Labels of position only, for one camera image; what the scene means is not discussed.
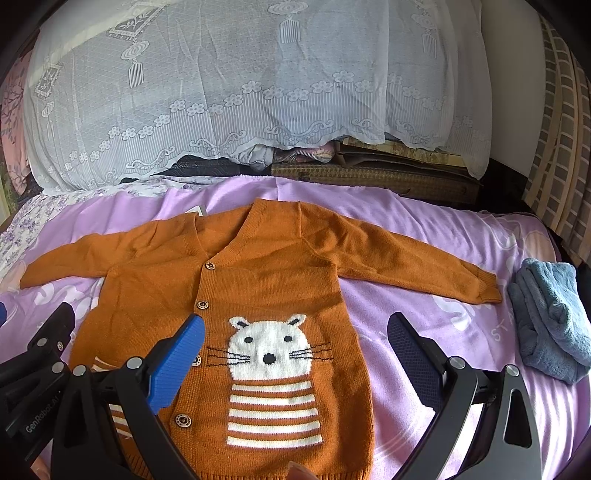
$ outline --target knit sweater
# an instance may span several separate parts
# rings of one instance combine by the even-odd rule
[[[71,275],[106,277],[71,366],[118,367],[190,313],[203,317],[200,358],[159,415],[204,480],[285,478],[290,460],[324,480],[369,476],[369,378],[338,277],[501,301],[493,274],[435,247],[318,206],[260,199],[88,235],[33,262],[21,287]],[[131,447],[128,460],[145,473]]]

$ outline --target v-neck collar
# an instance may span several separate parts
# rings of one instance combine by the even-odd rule
[[[209,257],[209,254],[203,248],[201,239],[199,238],[199,233],[197,231],[197,220],[198,218],[203,217],[195,214],[195,217],[193,218],[193,235],[197,253],[203,255],[208,260],[220,264],[228,263],[230,260],[234,259],[242,251],[248,238],[250,238],[258,229],[261,223],[263,211],[265,210],[268,201],[269,200],[255,199],[236,236],[230,240],[230,243],[227,244],[227,246],[225,246],[213,257]]]

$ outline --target sweater sleeve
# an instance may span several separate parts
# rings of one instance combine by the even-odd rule
[[[161,220],[140,225],[129,232],[93,233],[77,242],[52,250],[31,263],[21,279],[21,288],[34,287],[65,277],[104,277],[113,266],[131,260],[138,251],[161,241]]]
[[[300,204],[301,235],[339,277],[368,280],[467,303],[500,303],[496,276],[413,238]]]

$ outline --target sweater hem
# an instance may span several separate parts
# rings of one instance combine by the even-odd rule
[[[370,470],[367,469],[355,472],[326,473],[323,475],[317,475],[317,478],[318,480],[366,480],[369,478],[369,471]],[[200,472],[199,478],[201,480],[286,480],[287,474],[240,476]]]

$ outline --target folded gray cloth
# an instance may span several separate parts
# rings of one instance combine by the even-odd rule
[[[515,275],[515,281],[507,286],[507,292],[513,305],[523,363],[568,384],[578,382],[589,369],[578,364],[551,337],[543,322],[547,305],[533,275],[522,268]]]
[[[531,272],[544,296],[544,324],[552,338],[578,363],[591,367],[591,324],[577,292],[574,266],[526,258],[522,268]]]

